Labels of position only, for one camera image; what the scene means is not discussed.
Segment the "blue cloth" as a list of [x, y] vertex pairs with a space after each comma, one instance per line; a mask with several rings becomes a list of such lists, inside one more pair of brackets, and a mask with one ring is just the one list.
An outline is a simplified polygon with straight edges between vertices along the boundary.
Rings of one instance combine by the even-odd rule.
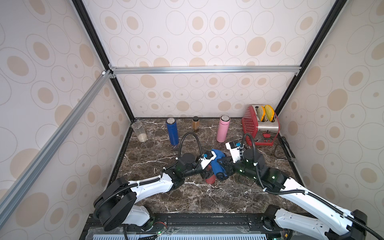
[[213, 173], [216, 176], [216, 179], [224, 181], [228, 179], [229, 176], [224, 167], [220, 165], [220, 159], [225, 158], [226, 155], [222, 151], [216, 149], [212, 149], [212, 152], [216, 155], [216, 158], [211, 161]]

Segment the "red thermos bottle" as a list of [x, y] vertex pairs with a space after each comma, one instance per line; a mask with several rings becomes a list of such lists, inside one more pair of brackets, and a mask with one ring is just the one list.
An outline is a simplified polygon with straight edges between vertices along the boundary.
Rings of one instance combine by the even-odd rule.
[[206, 172], [205, 172], [205, 175], [204, 175], [204, 178], [205, 178], [205, 182], [206, 182], [207, 184], [209, 184], [209, 185], [212, 185], [212, 184], [215, 183], [215, 181], [216, 181], [216, 176], [214, 175], [211, 166], [207, 166], [207, 168], [206, 168]]

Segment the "pink thermos bottle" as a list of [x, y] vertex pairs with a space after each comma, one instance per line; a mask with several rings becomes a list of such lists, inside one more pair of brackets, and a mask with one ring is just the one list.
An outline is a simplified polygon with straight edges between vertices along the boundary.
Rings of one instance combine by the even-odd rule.
[[228, 115], [221, 115], [218, 131], [217, 131], [217, 142], [224, 143], [227, 138], [231, 118]]

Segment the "blue thermos bottle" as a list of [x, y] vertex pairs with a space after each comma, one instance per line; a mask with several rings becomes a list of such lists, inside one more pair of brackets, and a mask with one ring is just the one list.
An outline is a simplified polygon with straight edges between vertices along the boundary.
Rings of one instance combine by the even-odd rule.
[[168, 130], [171, 145], [177, 146], [179, 144], [179, 134], [178, 134], [176, 119], [168, 118], [166, 120], [166, 125], [167, 125], [167, 130]]

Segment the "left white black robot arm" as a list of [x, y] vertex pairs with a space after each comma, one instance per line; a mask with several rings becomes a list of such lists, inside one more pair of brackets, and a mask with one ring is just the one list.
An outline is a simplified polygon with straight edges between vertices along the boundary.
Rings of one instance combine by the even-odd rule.
[[201, 144], [198, 144], [200, 154], [196, 157], [191, 153], [182, 154], [182, 147], [180, 144], [176, 162], [163, 168], [160, 175], [138, 181], [118, 178], [94, 201], [93, 217], [100, 221], [106, 232], [121, 225], [137, 226], [143, 231], [151, 230], [156, 217], [145, 206], [138, 206], [138, 202], [176, 190], [188, 177], [200, 175], [207, 179], [212, 176], [209, 164], [217, 157], [215, 152], [203, 152]]

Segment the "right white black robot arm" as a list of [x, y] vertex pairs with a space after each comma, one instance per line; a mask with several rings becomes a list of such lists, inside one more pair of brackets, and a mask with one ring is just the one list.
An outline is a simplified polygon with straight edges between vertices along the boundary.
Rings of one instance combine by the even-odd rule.
[[230, 156], [213, 150], [213, 172], [219, 180], [226, 180], [234, 174], [247, 177], [262, 188], [263, 192], [280, 196], [301, 207], [311, 217], [291, 213], [278, 206], [270, 205], [263, 220], [267, 230], [274, 226], [293, 230], [318, 240], [364, 240], [367, 234], [381, 240], [382, 236], [369, 228], [367, 215], [359, 210], [341, 208], [311, 192], [295, 179], [279, 169], [266, 165], [254, 142], [245, 147], [250, 134], [244, 134], [240, 143], [226, 144]]

